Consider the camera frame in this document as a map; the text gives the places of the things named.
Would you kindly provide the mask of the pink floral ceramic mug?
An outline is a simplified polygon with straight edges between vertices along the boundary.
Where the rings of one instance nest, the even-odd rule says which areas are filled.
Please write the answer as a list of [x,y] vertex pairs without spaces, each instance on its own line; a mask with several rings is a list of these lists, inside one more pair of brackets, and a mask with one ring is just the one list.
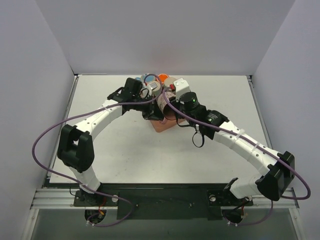
[[176,120],[175,112],[169,107],[169,105],[165,101],[165,97],[167,98],[167,100],[169,100],[172,97],[173,99],[175,99],[176,95],[170,91],[167,91],[164,94],[161,93],[158,99],[156,100],[157,106],[163,114],[163,120],[159,121],[162,125],[166,124],[168,121]]

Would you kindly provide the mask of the blue patterned ceramic mug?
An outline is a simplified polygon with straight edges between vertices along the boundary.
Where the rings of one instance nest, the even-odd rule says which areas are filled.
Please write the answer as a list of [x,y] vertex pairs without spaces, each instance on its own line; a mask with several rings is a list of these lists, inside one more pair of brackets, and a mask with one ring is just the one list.
[[141,76],[136,77],[135,79],[146,84],[157,80],[155,76],[149,75],[148,73],[144,73]]

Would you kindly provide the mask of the beige mug orange floral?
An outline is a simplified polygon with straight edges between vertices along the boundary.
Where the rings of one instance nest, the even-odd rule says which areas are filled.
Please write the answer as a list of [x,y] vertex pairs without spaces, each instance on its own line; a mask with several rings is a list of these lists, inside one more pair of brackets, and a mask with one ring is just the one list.
[[168,77],[168,78],[166,78],[166,79],[164,80],[164,89],[174,92],[174,91],[176,90],[176,87],[174,86],[174,82],[175,82],[176,80],[177,80],[177,79],[174,78],[174,77]]

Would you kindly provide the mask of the orange mug black handle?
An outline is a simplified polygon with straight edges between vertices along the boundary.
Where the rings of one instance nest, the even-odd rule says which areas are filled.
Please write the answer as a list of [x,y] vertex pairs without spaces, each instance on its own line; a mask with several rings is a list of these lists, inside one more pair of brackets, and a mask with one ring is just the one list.
[[160,73],[157,75],[162,84],[164,84],[165,80],[170,76],[166,73]]

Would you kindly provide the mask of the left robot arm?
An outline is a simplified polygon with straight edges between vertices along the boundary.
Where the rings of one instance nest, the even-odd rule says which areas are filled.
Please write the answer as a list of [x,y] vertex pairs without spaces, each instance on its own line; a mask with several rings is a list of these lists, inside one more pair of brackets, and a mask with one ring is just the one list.
[[101,182],[92,166],[95,138],[112,121],[130,110],[141,112],[145,119],[154,117],[156,99],[160,94],[161,90],[156,90],[154,83],[148,86],[129,77],[124,86],[106,98],[98,112],[75,125],[66,124],[61,129],[57,157],[73,172],[90,205],[97,206],[103,200],[103,193],[98,190]]

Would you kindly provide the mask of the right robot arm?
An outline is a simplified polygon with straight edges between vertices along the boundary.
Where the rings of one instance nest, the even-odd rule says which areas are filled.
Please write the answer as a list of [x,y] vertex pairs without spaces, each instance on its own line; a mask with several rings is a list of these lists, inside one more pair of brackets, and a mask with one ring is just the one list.
[[272,201],[282,197],[294,179],[293,154],[288,151],[280,153],[257,142],[222,113],[201,105],[195,92],[182,94],[178,107],[184,115],[201,122],[197,124],[189,121],[189,124],[198,129],[202,137],[230,148],[258,171],[258,174],[246,178],[233,178],[223,192],[226,203],[234,205],[240,199],[256,195]]

